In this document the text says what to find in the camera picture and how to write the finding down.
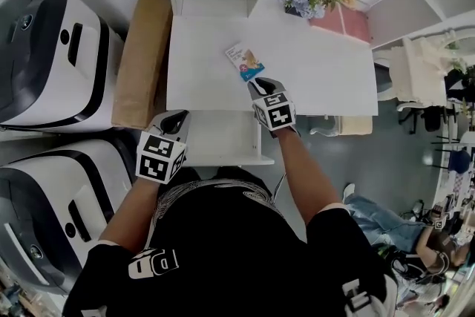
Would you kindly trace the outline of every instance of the black t-shirt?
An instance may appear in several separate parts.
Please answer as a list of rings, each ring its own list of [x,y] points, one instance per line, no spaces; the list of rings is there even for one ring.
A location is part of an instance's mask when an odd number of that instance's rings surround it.
[[[149,248],[139,255],[107,244],[89,252],[65,316],[101,307],[107,316],[236,310],[345,316],[342,286],[356,279],[389,308],[395,302],[390,270],[345,209],[318,213],[306,244],[265,190],[208,180],[160,196],[152,226]]]

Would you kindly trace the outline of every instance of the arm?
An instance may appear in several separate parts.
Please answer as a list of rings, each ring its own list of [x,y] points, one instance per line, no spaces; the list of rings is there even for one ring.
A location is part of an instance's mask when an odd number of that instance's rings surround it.
[[[306,225],[325,206],[340,203],[330,179],[321,171],[302,143],[288,129],[274,131],[281,144],[290,192]]]
[[[426,227],[423,231],[416,245],[416,254],[421,258],[422,263],[427,267],[429,272],[438,272],[437,269],[431,267],[437,262],[437,252],[428,247],[428,240],[433,231],[432,226]]]
[[[417,302],[418,298],[419,298],[419,295],[417,294],[409,296],[408,298],[405,298],[404,300],[400,301],[399,304],[396,305],[396,307],[403,309],[407,305]]]
[[[138,178],[100,236],[137,254],[143,250],[157,205],[159,183]]]

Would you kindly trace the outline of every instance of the shoe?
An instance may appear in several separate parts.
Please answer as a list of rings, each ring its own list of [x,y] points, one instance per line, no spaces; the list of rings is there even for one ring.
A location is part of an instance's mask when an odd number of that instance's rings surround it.
[[[355,184],[350,183],[343,191],[343,203],[345,203],[346,199],[355,192]]]

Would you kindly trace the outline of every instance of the pink box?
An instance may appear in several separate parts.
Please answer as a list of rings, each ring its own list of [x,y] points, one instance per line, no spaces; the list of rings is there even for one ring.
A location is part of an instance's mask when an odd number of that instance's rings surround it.
[[[322,19],[310,19],[313,27],[319,27],[345,36],[355,37],[364,42],[371,42],[370,29],[364,13],[351,10],[337,4],[333,11],[327,8]]]

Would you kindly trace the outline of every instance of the white print on shirt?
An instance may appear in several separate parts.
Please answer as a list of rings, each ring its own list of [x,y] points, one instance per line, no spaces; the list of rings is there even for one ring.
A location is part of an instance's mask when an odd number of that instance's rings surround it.
[[[153,278],[178,268],[174,249],[147,249],[135,256],[128,265],[131,279]]]
[[[241,180],[204,180],[204,181],[194,181],[192,183],[185,183],[183,185],[175,186],[173,189],[170,189],[165,194],[159,196],[157,201],[157,210],[155,211],[154,219],[152,221],[153,226],[156,225],[157,220],[163,218],[163,215],[167,210],[173,205],[173,203],[183,195],[191,192],[192,190],[202,188],[204,186],[214,186],[215,188],[245,188],[251,192],[243,192],[243,194],[259,202],[260,204],[267,206],[274,212],[278,213],[282,218],[283,215],[277,210],[274,204],[271,202],[271,197],[269,194],[262,189],[260,186],[255,185],[254,183],[247,183],[246,181]],[[251,196],[251,193],[257,193],[254,197]]]

